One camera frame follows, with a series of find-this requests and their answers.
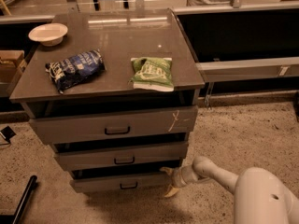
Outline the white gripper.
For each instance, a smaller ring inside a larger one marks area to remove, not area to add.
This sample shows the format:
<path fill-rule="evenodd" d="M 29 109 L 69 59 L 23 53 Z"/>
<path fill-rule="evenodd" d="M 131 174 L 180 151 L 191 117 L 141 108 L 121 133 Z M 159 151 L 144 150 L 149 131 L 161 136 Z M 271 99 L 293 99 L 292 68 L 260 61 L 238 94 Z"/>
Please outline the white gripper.
<path fill-rule="evenodd" d="M 164 195 L 165 198 L 170 198 L 176 195 L 179 192 L 179 188 L 183 188 L 191 183 L 188 179 L 191 168 L 189 166 L 179 167 L 179 168 L 169 168 L 162 167 L 160 168 L 161 172 L 165 172 L 171 176 L 172 185 L 169 185 L 167 191 Z"/>

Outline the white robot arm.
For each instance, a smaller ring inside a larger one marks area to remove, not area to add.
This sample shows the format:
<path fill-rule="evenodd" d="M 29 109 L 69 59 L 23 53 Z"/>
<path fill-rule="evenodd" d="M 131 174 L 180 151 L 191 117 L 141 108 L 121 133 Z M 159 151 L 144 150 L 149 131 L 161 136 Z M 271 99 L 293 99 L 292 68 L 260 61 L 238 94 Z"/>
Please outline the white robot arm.
<path fill-rule="evenodd" d="M 251 167 L 240 175 L 204 156 L 179 168 L 162 167 L 170 177 L 165 197 L 191 183 L 214 180 L 234 195 L 234 224 L 299 224 L 299 199 L 269 171 Z"/>

